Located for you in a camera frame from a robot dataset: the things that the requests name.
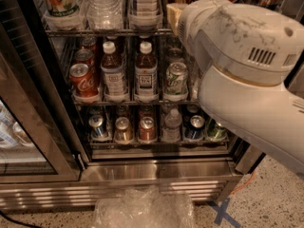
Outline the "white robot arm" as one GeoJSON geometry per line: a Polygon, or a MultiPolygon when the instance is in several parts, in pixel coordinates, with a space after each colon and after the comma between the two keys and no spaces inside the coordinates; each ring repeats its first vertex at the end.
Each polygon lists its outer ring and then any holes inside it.
{"type": "Polygon", "coordinates": [[[203,74],[200,107],[216,122],[304,176],[302,98],[284,81],[304,49],[304,26],[229,0],[167,5],[167,22],[203,74]]]}

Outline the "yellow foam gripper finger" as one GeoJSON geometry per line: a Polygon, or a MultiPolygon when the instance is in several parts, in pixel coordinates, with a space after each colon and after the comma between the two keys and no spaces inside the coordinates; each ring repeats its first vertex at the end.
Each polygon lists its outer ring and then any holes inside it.
{"type": "Polygon", "coordinates": [[[186,4],[171,3],[166,5],[167,23],[172,29],[175,36],[178,35],[179,18],[182,11],[187,7],[186,4]]]}

